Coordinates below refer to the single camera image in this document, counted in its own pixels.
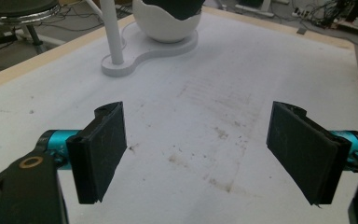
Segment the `white pole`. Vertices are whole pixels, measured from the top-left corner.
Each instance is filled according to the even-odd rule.
[[[123,64],[123,52],[121,50],[120,31],[118,30],[116,6],[114,0],[101,0],[103,22],[110,49],[112,64]]]

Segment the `white curved object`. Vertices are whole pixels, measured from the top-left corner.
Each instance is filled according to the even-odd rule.
[[[161,7],[133,0],[133,16],[139,28],[149,37],[162,42],[174,43],[193,33],[200,23],[201,14],[179,21]]]
[[[102,60],[103,73],[110,77],[129,75],[140,63],[148,59],[187,53],[197,46],[199,39],[197,31],[193,31],[180,42],[160,43],[148,38],[136,23],[125,27],[121,35],[126,40],[126,46],[123,49],[124,63],[113,64],[110,55],[105,56]]]

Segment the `stool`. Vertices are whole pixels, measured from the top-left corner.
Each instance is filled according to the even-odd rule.
[[[58,0],[0,0],[0,25],[25,25],[38,54],[46,51],[33,23],[56,15]]]

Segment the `lamp base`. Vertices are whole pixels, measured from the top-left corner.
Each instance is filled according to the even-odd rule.
[[[176,43],[161,43],[145,35],[134,22],[124,27],[122,38],[124,63],[113,64],[110,55],[102,60],[103,73],[110,77],[124,77],[131,74],[142,62],[160,57],[171,57],[187,53],[197,46],[199,35],[191,35]]]

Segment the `white tabletop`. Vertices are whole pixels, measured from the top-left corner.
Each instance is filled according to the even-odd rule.
[[[83,129],[123,101],[128,146],[102,203],[77,203],[71,223],[349,223],[358,175],[332,205],[310,206],[266,146],[273,101],[298,105],[327,130],[358,131],[354,52],[204,13],[195,50],[101,72],[99,38],[0,85],[0,171],[50,129]]]

